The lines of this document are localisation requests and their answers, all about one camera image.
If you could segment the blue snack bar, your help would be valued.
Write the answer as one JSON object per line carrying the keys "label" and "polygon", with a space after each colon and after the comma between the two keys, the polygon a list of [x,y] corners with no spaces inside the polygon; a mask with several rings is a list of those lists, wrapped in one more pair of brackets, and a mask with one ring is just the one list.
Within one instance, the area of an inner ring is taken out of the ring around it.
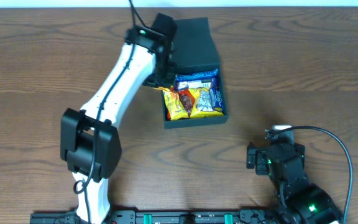
{"label": "blue snack bar", "polygon": [[175,80],[177,82],[183,82],[183,81],[194,81],[194,80],[216,78],[218,75],[218,72],[219,72],[219,69],[217,68],[214,70],[197,72],[197,73],[177,74],[175,77]]}

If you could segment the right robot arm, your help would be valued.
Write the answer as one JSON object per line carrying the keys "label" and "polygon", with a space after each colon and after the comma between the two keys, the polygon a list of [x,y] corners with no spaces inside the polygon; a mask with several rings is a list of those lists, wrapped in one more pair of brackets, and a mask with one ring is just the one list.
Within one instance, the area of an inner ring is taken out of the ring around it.
{"label": "right robot arm", "polygon": [[265,223],[343,222],[342,213],[328,193],[309,181],[303,145],[276,141],[268,147],[257,147],[250,143],[247,168],[268,176],[274,187],[278,205],[265,212]]}

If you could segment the dark green box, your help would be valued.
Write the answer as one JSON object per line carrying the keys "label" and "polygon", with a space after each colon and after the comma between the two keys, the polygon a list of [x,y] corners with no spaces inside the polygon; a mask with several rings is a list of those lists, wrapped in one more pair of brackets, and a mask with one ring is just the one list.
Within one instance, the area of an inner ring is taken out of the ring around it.
{"label": "dark green box", "polygon": [[176,63],[175,73],[192,74],[216,69],[218,71],[218,89],[223,103],[223,115],[212,118],[179,119],[169,121],[167,108],[163,108],[163,126],[165,129],[187,128],[223,124],[228,119],[223,71],[218,50],[213,42],[206,17],[176,20],[177,32],[173,39],[172,60]]}

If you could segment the large yellow snack bag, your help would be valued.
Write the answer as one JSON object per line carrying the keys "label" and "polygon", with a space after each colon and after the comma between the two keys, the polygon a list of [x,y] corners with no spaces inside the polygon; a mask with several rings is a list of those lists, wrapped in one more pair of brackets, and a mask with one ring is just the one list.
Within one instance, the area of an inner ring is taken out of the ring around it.
{"label": "large yellow snack bag", "polygon": [[213,109],[211,96],[207,88],[191,88],[188,89],[194,98],[193,107],[190,113],[190,119],[201,119],[223,116],[223,112]]}

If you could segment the dark blue candy bar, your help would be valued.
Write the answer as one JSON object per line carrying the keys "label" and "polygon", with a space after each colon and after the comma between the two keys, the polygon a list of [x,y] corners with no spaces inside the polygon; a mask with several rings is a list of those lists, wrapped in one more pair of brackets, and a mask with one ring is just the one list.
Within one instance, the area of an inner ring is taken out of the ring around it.
{"label": "dark blue candy bar", "polygon": [[188,80],[188,81],[177,81],[174,85],[174,90],[182,91],[192,88],[214,88],[218,86],[217,78],[207,78],[202,80]]}

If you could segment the blue eclipse gum pack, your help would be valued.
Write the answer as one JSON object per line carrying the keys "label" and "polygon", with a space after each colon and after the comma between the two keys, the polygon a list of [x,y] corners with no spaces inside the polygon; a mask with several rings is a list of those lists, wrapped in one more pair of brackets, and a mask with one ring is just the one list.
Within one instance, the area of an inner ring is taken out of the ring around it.
{"label": "blue eclipse gum pack", "polygon": [[221,92],[217,88],[210,88],[211,106],[213,110],[222,112],[224,109]]}

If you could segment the small yellow candy packet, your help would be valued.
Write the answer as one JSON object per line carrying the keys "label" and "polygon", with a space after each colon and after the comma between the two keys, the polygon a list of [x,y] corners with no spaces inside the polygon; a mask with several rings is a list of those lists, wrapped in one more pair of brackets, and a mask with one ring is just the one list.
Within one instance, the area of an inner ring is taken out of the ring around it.
{"label": "small yellow candy packet", "polygon": [[155,90],[161,90],[161,91],[171,92],[171,89],[166,88],[166,87],[162,87],[162,86],[153,87],[153,89],[155,89]]}

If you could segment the yellow orange snack packet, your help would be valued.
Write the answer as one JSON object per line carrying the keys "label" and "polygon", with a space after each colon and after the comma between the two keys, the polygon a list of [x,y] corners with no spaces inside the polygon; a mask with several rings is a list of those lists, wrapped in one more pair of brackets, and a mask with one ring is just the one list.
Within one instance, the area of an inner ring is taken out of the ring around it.
{"label": "yellow orange snack packet", "polygon": [[167,119],[177,121],[179,119],[188,119],[189,115],[180,101],[180,96],[173,90],[162,90],[165,106],[167,108]]}

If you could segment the red candy bag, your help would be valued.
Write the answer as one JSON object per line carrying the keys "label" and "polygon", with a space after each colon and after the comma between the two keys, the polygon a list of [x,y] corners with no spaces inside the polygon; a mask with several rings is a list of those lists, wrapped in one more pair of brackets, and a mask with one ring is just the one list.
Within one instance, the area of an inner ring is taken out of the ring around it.
{"label": "red candy bag", "polygon": [[182,102],[183,106],[185,107],[189,117],[191,113],[191,109],[193,107],[194,98],[191,96],[190,92],[188,90],[183,90],[177,92],[180,96],[180,101]]}

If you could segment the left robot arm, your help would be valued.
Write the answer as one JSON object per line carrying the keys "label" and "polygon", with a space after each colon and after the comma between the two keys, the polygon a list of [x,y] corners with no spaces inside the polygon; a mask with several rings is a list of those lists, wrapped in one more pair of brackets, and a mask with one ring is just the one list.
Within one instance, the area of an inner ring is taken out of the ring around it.
{"label": "left robot arm", "polygon": [[158,87],[172,66],[175,25],[135,26],[99,90],[80,110],[68,108],[61,120],[60,157],[73,174],[79,205],[75,223],[104,223],[110,213],[108,179],[121,158],[121,119],[139,87],[152,78]]}

